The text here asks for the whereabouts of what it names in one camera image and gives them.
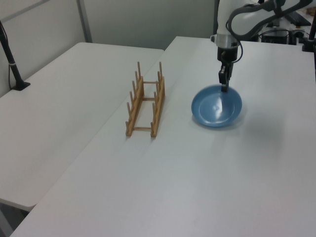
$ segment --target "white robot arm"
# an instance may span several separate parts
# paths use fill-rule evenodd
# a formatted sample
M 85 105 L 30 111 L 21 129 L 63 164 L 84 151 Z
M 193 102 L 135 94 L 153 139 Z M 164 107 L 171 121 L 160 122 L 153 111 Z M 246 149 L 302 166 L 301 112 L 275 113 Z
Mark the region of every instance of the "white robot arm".
M 237 60 L 240 40 L 247 40 L 271 21 L 303 7 L 316 6 L 315 0 L 220 0 L 218 7 L 217 59 L 222 62 L 219 80 L 226 92 Z

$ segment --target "blue bowl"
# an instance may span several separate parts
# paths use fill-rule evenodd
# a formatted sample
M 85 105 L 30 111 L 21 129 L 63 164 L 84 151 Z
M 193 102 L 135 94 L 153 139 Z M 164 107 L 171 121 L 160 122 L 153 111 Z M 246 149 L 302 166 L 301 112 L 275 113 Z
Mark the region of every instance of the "blue bowl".
M 222 92 L 220 85 L 201 90 L 193 99 L 191 110 L 196 120 L 209 127 L 222 127 L 231 124 L 240 114 L 241 97 L 231 87 Z

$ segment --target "wooden rack base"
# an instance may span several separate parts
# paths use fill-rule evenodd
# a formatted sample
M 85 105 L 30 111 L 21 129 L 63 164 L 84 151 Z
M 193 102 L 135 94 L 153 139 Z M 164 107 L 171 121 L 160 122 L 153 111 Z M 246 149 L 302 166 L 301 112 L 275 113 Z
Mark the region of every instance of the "wooden rack base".
M 129 118 L 126 122 L 126 136 L 130 137 L 134 130 L 150 130 L 151 137 L 156 137 L 165 97 L 164 77 L 162 75 L 161 62 L 159 62 L 158 81 L 144 81 L 144 78 L 141 76 L 139 62 L 137 62 L 137 66 L 138 73 L 135 71 L 136 85 L 134 81 L 132 82 L 134 96 L 132 91 L 129 92 L 132 107 L 130 107 L 129 103 L 127 103 Z M 156 91 L 154 92 L 153 98 L 147 98 L 144 96 L 144 84 L 156 84 Z M 150 127 L 135 127 L 137 116 L 143 101 L 154 101 L 153 121 L 151 122 Z

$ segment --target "white tabletop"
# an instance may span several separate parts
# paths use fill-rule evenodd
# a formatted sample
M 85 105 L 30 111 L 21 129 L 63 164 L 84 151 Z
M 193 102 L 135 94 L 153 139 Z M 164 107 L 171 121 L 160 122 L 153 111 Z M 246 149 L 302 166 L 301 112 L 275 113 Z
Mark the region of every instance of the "white tabletop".
M 12 237 L 314 236 L 314 55 L 243 46 L 231 80 L 243 108 L 232 126 L 208 129 L 191 113 L 196 93 L 218 84 L 216 45 L 176 38 L 159 59 L 157 138 L 125 137 L 127 98 Z
M 162 53 L 79 43 L 0 98 L 0 202 L 32 209 Z

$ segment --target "gray wall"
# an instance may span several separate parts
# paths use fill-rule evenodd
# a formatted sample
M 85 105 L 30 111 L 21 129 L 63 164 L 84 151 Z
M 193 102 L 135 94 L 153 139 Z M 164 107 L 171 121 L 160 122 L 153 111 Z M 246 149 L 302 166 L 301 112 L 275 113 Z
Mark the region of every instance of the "gray wall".
M 94 43 L 166 49 L 176 36 L 209 38 L 216 0 L 81 0 Z
M 76 43 L 85 40 L 76 0 L 49 0 L 16 14 L 16 11 L 23 12 L 21 6 L 28 6 L 20 3 L 20 0 L 0 0 L 3 11 L 0 19 L 21 77 L 27 79 Z M 0 97 L 9 91 L 7 78 L 8 61 L 0 47 Z

